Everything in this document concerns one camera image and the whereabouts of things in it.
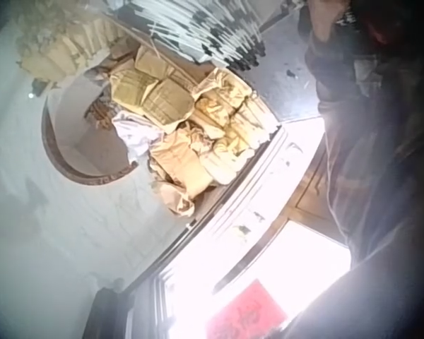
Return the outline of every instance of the concrete floor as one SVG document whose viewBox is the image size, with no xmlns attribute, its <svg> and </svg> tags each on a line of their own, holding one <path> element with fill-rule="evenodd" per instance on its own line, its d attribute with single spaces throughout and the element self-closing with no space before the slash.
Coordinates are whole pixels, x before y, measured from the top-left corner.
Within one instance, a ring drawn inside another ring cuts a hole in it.
<svg viewBox="0 0 424 339">
<path fill-rule="evenodd" d="M 105 186 L 55 170 L 42 145 L 45 97 L 28 98 L 15 33 L 0 33 L 1 334 L 80 338 L 97 290 L 127 286 L 186 221 L 152 193 L 145 164 Z"/>
<path fill-rule="evenodd" d="M 259 58 L 258 67 L 239 73 L 284 122 L 318 116 L 315 80 L 305 65 L 307 45 L 297 22 L 294 12 L 262 33 L 266 56 Z"/>
</svg>

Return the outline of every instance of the wall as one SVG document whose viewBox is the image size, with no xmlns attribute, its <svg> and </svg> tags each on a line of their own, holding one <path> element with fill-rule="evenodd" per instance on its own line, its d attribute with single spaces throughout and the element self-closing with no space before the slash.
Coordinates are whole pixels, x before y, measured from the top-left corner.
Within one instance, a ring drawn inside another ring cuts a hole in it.
<svg viewBox="0 0 424 339">
<path fill-rule="evenodd" d="M 0 333 L 80 338 L 98 288 L 128 285 L 186 221 L 151 192 L 145 165 L 93 187 L 53 168 L 41 141 L 45 98 L 28 98 L 15 37 L 10 25 L 0 33 Z"/>
</svg>

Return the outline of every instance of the burlap sack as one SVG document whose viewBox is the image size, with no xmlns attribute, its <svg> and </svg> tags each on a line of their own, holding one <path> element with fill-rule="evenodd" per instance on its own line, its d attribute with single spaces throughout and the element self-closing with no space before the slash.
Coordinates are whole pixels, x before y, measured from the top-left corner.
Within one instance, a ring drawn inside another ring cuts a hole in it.
<svg viewBox="0 0 424 339">
<path fill-rule="evenodd" d="M 130 112 L 143 114 L 142 102 L 149 96 L 157 82 L 156 78 L 133 68 L 114 72 L 110 76 L 112 100 Z"/>
<path fill-rule="evenodd" d="M 207 137 L 203 129 L 199 127 L 190 126 L 189 123 L 186 123 L 187 126 L 185 130 L 188 132 L 190 137 L 190 148 L 196 152 L 196 154 L 202 154 L 208 152 L 212 149 L 213 141 Z"/>
<path fill-rule="evenodd" d="M 184 88 L 187 92 L 189 92 L 191 95 L 194 92 L 195 89 L 195 83 L 188 79 L 184 74 L 180 71 L 174 71 L 170 74 L 170 79 L 176 82 L 178 85 L 180 85 L 182 88 Z"/>
<path fill-rule="evenodd" d="M 96 36 L 98 37 L 101 49 L 108 48 L 111 42 L 108 42 L 107 34 L 105 32 L 105 21 L 101 18 L 93 20 Z"/>
<path fill-rule="evenodd" d="M 35 78 L 43 81 L 61 81 L 66 73 L 58 67 L 51 59 L 39 52 L 33 52 L 30 56 L 24 56 L 20 67 Z"/>
<path fill-rule="evenodd" d="M 91 54 L 95 54 L 100 49 L 100 42 L 98 35 L 95 31 L 94 22 L 91 21 L 89 23 L 84 23 L 82 24 L 82 28 L 84 34 L 86 35 L 86 40 L 88 41 Z"/>
<path fill-rule="evenodd" d="M 77 65 L 71 57 L 69 48 L 63 43 L 62 39 L 57 39 L 41 52 L 56 63 L 66 75 L 73 75 L 77 72 Z"/>
<path fill-rule="evenodd" d="M 223 162 L 213 150 L 201 154 L 199 161 L 219 184 L 228 185 L 237 176 L 237 172 Z"/>
<path fill-rule="evenodd" d="M 201 127 L 204 133 L 211 139 L 216 140 L 225 136 L 225 131 L 214 120 L 209 118 L 199 109 L 194 109 L 189 120 Z"/>
<path fill-rule="evenodd" d="M 194 101 L 190 93 L 167 78 L 143 99 L 142 108 L 145 117 L 170 134 L 192 114 Z"/>
<path fill-rule="evenodd" d="M 112 23 L 110 20 L 104 19 L 104 26 L 105 26 L 105 35 L 107 37 L 107 40 L 109 43 L 114 42 L 118 39 L 118 30 L 114 23 Z"/>
<path fill-rule="evenodd" d="M 158 80 L 167 78 L 174 71 L 174 68 L 165 60 L 158 57 L 153 50 L 144 46 L 141 46 L 138 50 L 135 68 Z"/>
<path fill-rule="evenodd" d="M 67 35 L 82 49 L 88 59 L 93 57 L 93 49 L 90 46 L 86 32 L 82 25 L 71 25 L 67 28 Z"/>
<path fill-rule="evenodd" d="M 192 93 L 195 99 L 202 94 L 216 91 L 217 94 L 234 108 L 240 107 L 252 89 L 238 76 L 227 69 L 214 69 Z"/>
<path fill-rule="evenodd" d="M 239 155 L 241 152 L 249 148 L 249 145 L 245 142 L 245 140 L 243 140 L 231 126 L 226 127 L 224 138 L 228 142 L 228 149 L 235 155 Z"/>
<path fill-rule="evenodd" d="M 218 100 L 214 100 L 210 97 L 202 97 L 195 102 L 195 108 L 203 112 L 220 127 L 229 124 L 231 113 L 225 108 L 225 105 Z"/>
<path fill-rule="evenodd" d="M 254 156 L 254 150 L 251 148 L 248 148 L 239 155 L 236 155 L 226 138 L 216 141 L 213 144 L 213 151 L 229 168 L 232 168 L 235 172 L 239 172 L 247 163 L 248 159 Z"/>
<path fill-rule="evenodd" d="M 151 157 L 167 172 L 174 183 L 186 189 L 190 199 L 203 192 L 213 181 L 198 155 L 190 148 L 189 132 L 178 129 L 149 150 Z"/>
<path fill-rule="evenodd" d="M 151 186 L 175 215 L 182 217 L 193 215 L 195 206 L 185 189 L 169 182 L 153 182 Z"/>
<path fill-rule="evenodd" d="M 261 143 L 269 139 L 269 134 L 259 125 L 252 124 L 241 113 L 245 109 L 234 114 L 230 120 L 230 126 L 247 143 L 250 148 L 256 150 Z"/>
<path fill-rule="evenodd" d="M 61 35 L 60 39 L 69 49 L 69 54 L 76 64 L 76 68 L 84 69 L 87 65 L 87 57 L 83 50 L 67 35 Z"/>
<path fill-rule="evenodd" d="M 279 125 L 278 120 L 276 120 L 275 116 L 262 100 L 257 97 L 256 93 L 252 93 L 252 95 L 245 99 L 242 109 L 245 108 L 252 115 L 252 118 L 249 118 L 250 121 L 254 121 L 255 124 L 260 125 L 267 133 L 276 131 Z"/>
</svg>

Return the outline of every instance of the dark clothing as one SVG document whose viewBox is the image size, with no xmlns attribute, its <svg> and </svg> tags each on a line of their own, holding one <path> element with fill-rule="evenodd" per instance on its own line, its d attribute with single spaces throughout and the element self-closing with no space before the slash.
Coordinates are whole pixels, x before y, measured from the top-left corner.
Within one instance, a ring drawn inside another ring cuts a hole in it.
<svg viewBox="0 0 424 339">
<path fill-rule="evenodd" d="M 424 338 L 424 63 L 354 60 L 314 38 L 306 62 L 352 268 L 280 338 Z"/>
</svg>

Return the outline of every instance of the red sign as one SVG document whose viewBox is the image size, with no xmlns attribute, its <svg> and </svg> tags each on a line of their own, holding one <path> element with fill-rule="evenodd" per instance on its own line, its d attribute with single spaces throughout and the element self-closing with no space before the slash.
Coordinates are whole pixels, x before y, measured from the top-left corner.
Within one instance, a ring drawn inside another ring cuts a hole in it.
<svg viewBox="0 0 424 339">
<path fill-rule="evenodd" d="M 207 324 L 207 339 L 260 339 L 287 316 L 258 280 Z"/>
</svg>

